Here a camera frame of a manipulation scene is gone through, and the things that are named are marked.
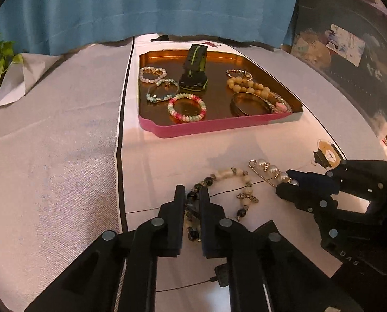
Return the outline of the pearl safety pin brooch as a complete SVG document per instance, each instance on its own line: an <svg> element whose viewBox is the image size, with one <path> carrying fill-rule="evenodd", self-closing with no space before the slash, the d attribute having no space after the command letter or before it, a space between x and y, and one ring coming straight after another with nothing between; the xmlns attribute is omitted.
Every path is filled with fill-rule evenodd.
<svg viewBox="0 0 387 312"><path fill-rule="evenodd" d="M291 178L287 172L282 171L275 164L271 164L265 159L252 159L248 162L248 167L256 176L259 176L261 180L272 187L277 187L282 183L299 186L299 182Z"/></svg>

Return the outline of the pink gold jewelry tray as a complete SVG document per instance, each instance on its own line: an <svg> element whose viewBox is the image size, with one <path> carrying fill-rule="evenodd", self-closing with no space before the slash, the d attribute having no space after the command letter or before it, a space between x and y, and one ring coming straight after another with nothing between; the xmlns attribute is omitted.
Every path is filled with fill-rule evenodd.
<svg viewBox="0 0 387 312"><path fill-rule="evenodd" d="M238 68L248 71L257 82L278 94L290 105L287 113L269 115L237 116L231 112L230 101L234 92L226 85L226 71ZM248 58L238 54L209 51L205 73L208 84L205 90L198 92L207 108L205 117L194 123L182 123L171 117L167 110L167 102L153 104L146 99L149 85L140 83L138 87L138 118L143 130L160 138L179 137L190 134L215 132L220 130L251 127L256 125L292 122L300 119L303 113L302 103L273 75L268 73Z"/></svg>

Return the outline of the white patterned table runner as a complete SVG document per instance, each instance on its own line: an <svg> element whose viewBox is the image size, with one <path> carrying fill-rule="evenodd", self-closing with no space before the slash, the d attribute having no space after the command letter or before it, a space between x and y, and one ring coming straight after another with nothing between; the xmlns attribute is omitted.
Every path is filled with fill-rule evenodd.
<svg viewBox="0 0 387 312"><path fill-rule="evenodd" d="M319 141L334 143L324 127L304 106L300 119L293 122L243 127L234 130L208 132L162 139L143 130L138 119L139 55L163 49L189 49L189 44L151 42L157 34L142 35L131 40L131 63L124 87L125 103L121 111L124 120L120 151L124 183L124 204L129 230L155 217L160 205L173 199L176 185L186 191L215 172L225 175L229 168L249 172L253 183L261 180L247 166L251 159L265 159L282 171L322 172L313 161L313 150ZM236 198L244 185L234 176L222 179L210 187L210 199L224 207L234 219L239 207ZM275 196L275 189L264 183L253 185L259 203L252 204L241 221L253 231L273 220L295 247L307 256L328 277L342 262L320 246L320 234L309 213L295 209L290 202ZM199 242L190 242L185 233L183 248L177 258L159 258L155 311L229 311L228 287L210 282L214 267L224 258L206 259Z"/></svg>

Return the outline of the gold bangle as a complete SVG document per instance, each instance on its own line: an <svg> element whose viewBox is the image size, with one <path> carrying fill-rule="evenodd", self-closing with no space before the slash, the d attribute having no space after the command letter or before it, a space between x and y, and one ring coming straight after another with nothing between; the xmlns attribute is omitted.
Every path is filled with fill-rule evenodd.
<svg viewBox="0 0 387 312"><path fill-rule="evenodd" d="M274 106L262 97L249 92L234 93L230 101L231 112L237 116L269 115Z"/></svg>

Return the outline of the grey left table cloth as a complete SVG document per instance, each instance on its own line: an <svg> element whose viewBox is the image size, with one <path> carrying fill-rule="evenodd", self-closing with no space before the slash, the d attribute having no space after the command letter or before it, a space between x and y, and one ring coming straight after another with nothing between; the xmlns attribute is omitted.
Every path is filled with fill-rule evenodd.
<svg viewBox="0 0 387 312"><path fill-rule="evenodd" d="M11 311L102 232L121 229L116 145L132 46L67 54L0 108L0 299Z"/></svg>

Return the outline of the dark plastic storage bin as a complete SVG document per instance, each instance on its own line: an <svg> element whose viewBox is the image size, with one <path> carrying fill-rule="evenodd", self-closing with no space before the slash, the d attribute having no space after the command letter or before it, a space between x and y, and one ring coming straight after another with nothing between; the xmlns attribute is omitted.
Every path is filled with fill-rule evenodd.
<svg viewBox="0 0 387 312"><path fill-rule="evenodd" d="M387 134L387 11L374 0L297 0L292 55Z"/></svg>

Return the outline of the black green smart watch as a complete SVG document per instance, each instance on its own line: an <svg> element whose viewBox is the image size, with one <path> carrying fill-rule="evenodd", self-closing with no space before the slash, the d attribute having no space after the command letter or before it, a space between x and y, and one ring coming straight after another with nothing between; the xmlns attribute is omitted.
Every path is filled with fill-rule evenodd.
<svg viewBox="0 0 387 312"><path fill-rule="evenodd" d="M192 44L183 64L183 74L179 80L180 88L190 92L203 91L208 82L205 73L207 46Z"/></svg>

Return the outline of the blue curtain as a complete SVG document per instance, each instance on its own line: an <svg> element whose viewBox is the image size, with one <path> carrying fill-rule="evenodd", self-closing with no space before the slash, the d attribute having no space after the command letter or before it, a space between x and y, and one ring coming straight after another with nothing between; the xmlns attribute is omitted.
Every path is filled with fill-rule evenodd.
<svg viewBox="0 0 387 312"><path fill-rule="evenodd" d="M280 46L296 0L6 0L0 38L19 52L58 55L150 33Z"/></svg>

